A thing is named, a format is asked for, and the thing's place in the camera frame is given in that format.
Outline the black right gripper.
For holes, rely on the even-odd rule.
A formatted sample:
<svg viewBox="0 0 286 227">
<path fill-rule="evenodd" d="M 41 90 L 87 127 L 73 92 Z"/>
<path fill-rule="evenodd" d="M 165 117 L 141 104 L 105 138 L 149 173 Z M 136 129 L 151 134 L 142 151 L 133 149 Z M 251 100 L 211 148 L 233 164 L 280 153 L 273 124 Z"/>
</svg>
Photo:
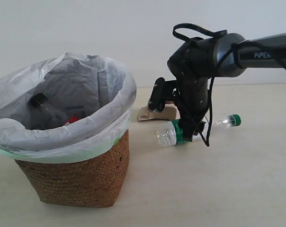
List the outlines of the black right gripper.
<svg viewBox="0 0 286 227">
<path fill-rule="evenodd" d="M 178 79 L 177 85 L 179 99 L 182 102 L 181 105 L 177 105 L 180 118 L 192 122 L 191 118 L 196 123 L 194 132 L 192 124 L 182 124 L 183 140 L 192 142 L 192 136 L 202 133 L 205 127 L 205 122 L 201 122 L 201 120 L 208 110 L 208 79 Z"/>
</svg>

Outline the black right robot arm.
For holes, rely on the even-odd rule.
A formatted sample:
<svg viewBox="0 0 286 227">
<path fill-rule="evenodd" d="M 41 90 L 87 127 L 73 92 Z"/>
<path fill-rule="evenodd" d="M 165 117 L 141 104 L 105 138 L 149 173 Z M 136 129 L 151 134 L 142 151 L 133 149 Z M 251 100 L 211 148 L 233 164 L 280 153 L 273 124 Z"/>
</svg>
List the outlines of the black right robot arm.
<svg viewBox="0 0 286 227">
<path fill-rule="evenodd" d="M 246 40 L 237 33 L 208 39 L 191 38 L 169 58 L 177 81 L 173 100 L 180 113 L 183 140 L 202 134 L 206 113 L 212 113 L 214 79 L 235 78 L 247 68 L 286 70 L 286 33 Z"/>
</svg>

